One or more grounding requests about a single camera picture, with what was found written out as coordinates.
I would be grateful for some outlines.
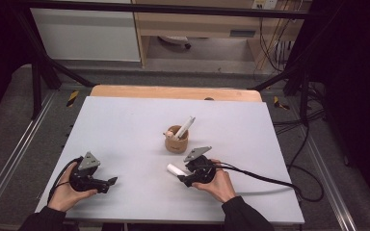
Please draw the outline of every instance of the white cabinet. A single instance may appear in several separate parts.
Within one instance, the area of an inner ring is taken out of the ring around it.
[[[130,3],[130,0],[90,1]],[[140,61],[133,13],[31,10],[44,47],[53,59]]]

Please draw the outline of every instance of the metal rail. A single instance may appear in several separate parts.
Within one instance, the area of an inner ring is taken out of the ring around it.
[[[289,105],[292,108],[292,112],[295,114],[296,117],[299,117],[299,106],[297,105],[297,102],[291,99],[288,99],[288,101]],[[305,135],[305,128],[303,125],[301,125],[301,131]],[[329,198],[330,205],[335,212],[335,216],[337,217],[341,229],[343,231],[356,231],[357,227],[353,221],[353,217],[348,211],[344,199],[342,198],[341,193],[335,185],[330,171],[323,160],[322,154],[320,153],[317,144],[310,134],[308,134],[308,147],[308,154],[313,161],[316,170],[320,174],[320,180],[323,183],[324,189],[326,190],[326,195]]]
[[[73,2],[51,0],[18,0],[12,4],[19,7],[75,10],[75,11],[98,11],[98,12],[132,12],[132,13],[183,13],[202,15],[223,15],[243,17],[266,17],[266,18],[292,18],[292,19],[321,19],[327,17],[323,13],[288,12],[256,9],[232,9],[214,7],[174,6],[174,5],[151,5],[151,4],[124,4],[124,3],[98,3],[98,2]]]
[[[26,149],[28,148],[34,135],[38,131],[41,122],[43,121],[47,111],[50,108],[52,99],[55,94],[56,92],[53,90],[46,95],[42,103],[42,110],[40,111],[40,114],[37,116],[35,120],[32,120],[29,123],[28,128],[26,129],[25,133],[23,134],[22,138],[20,139],[19,143],[14,149],[11,157],[6,162],[5,166],[2,168],[2,171],[0,172],[0,197],[4,190],[6,189],[6,187],[8,186],[17,166],[19,165],[23,157],[23,154],[26,152]]]

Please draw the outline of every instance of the black cable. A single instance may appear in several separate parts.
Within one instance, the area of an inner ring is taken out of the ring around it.
[[[83,157],[79,157],[79,158],[76,158],[72,161],[70,161],[69,163],[67,163],[67,165],[62,169],[62,171],[60,172],[60,174],[58,175],[58,177],[56,178],[55,182],[53,183],[53,186],[52,188],[50,189],[50,192],[49,192],[49,196],[47,197],[47,204],[50,202],[50,199],[52,198],[53,196],[53,193],[56,191],[57,187],[58,186],[61,186],[65,183],[69,183],[68,181],[67,182],[64,182],[62,184],[59,184],[59,180],[60,178],[63,176],[63,174],[65,173],[66,169],[71,165],[73,164],[73,162],[81,162],[83,160]]]
[[[312,114],[309,114],[307,116],[307,121],[308,122],[311,122],[311,121],[314,121],[316,119],[325,117],[325,115],[326,115],[325,110],[324,109],[320,109],[318,111],[315,111]],[[284,132],[287,132],[287,131],[289,131],[291,129],[294,129],[294,128],[300,126],[302,123],[303,122],[302,122],[301,119],[297,119],[297,120],[290,120],[290,121],[275,121],[275,122],[273,122],[273,125],[275,126],[275,128],[282,127],[280,130],[277,130],[276,131],[276,134],[277,135],[280,135],[280,134],[282,134]]]
[[[267,177],[264,177],[264,176],[261,176],[261,175],[257,175],[257,174],[254,174],[252,172],[239,169],[238,167],[234,167],[234,166],[232,166],[230,164],[227,164],[227,163],[224,163],[224,162],[220,162],[220,164],[226,165],[228,167],[215,166],[215,168],[222,168],[222,169],[234,170],[234,171],[237,171],[237,172],[244,173],[244,174],[246,174],[246,175],[248,175],[250,177],[256,178],[256,179],[261,180],[261,181],[265,181],[265,182],[269,182],[269,183],[273,183],[273,184],[278,184],[278,185],[290,187],[290,188],[292,188],[296,192],[296,194],[299,196],[300,199],[303,199],[305,201],[319,202],[324,197],[324,188],[323,188],[323,185],[321,184],[321,182],[314,175],[312,175],[310,172],[308,172],[307,170],[305,170],[305,169],[303,169],[301,167],[294,166],[295,168],[298,168],[298,169],[304,171],[305,173],[309,174],[320,185],[320,187],[321,187],[321,195],[318,198],[312,199],[312,198],[307,198],[307,197],[303,196],[302,190],[299,187],[295,186],[294,184],[283,182],[283,181],[279,181],[279,180],[275,180],[275,179],[271,179],[271,178],[267,178]]]
[[[289,167],[287,168],[287,172],[290,173],[291,166],[294,165],[294,162],[296,161],[297,157],[299,154],[302,152],[305,144],[307,143],[307,138],[308,138],[308,132],[310,130],[310,126],[307,126],[307,131],[305,132],[305,137],[302,145],[300,146],[299,150],[297,151],[296,155],[294,155],[293,160],[291,160]]]

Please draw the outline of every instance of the metal bracket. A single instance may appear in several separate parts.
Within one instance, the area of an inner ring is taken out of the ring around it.
[[[94,157],[94,155],[89,151],[86,153],[86,156],[82,160],[79,166],[79,170],[92,168],[92,167],[98,167],[100,166],[100,162]]]
[[[188,156],[185,158],[184,162],[190,162],[194,159],[198,158],[199,156],[203,155],[205,152],[212,149],[212,146],[205,146],[205,147],[197,147],[192,149],[192,151],[188,154]]]

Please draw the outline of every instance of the gray floor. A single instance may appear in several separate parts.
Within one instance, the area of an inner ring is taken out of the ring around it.
[[[95,70],[83,69],[77,72],[101,84],[236,89],[255,86],[273,73],[273,70],[268,69],[252,77],[255,72],[254,62],[246,53],[246,43],[242,40],[195,38],[191,42],[193,45],[191,50],[185,50],[180,46],[165,44],[157,38],[153,39],[146,68],[122,67],[114,70],[94,68]],[[66,77],[63,79],[66,83],[61,90],[49,91],[55,93],[53,103],[26,149],[12,180],[0,197],[0,225],[5,224],[14,228],[34,212],[38,204],[37,196],[43,191],[62,153],[62,145],[67,140],[66,134],[72,129],[70,125],[78,116],[85,96],[90,94],[90,89],[81,88]],[[268,103],[272,120],[296,119],[293,110],[275,108],[273,105],[275,95],[279,96],[280,102],[284,104],[298,101],[297,97],[283,97],[281,88],[282,83],[278,83],[261,92],[263,100]],[[66,102],[73,89],[79,89],[79,95],[74,105],[68,108]],[[315,102],[310,104],[313,110],[320,107]],[[26,130],[31,114],[30,71],[27,68],[19,69],[13,76],[13,81],[0,105],[0,171]],[[310,135],[341,192],[357,230],[370,230],[370,191],[356,168],[343,165],[343,154],[330,130],[329,122],[321,119],[312,122]],[[286,163],[296,153],[303,138],[304,134],[300,128],[278,136]],[[306,146],[296,164],[319,175],[309,152]],[[315,197],[319,193],[314,182],[304,174],[293,170],[291,177],[293,183],[301,187],[308,197]],[[327,196],[321,202],[303,202],[302,206],[304,230],[341,230]]]

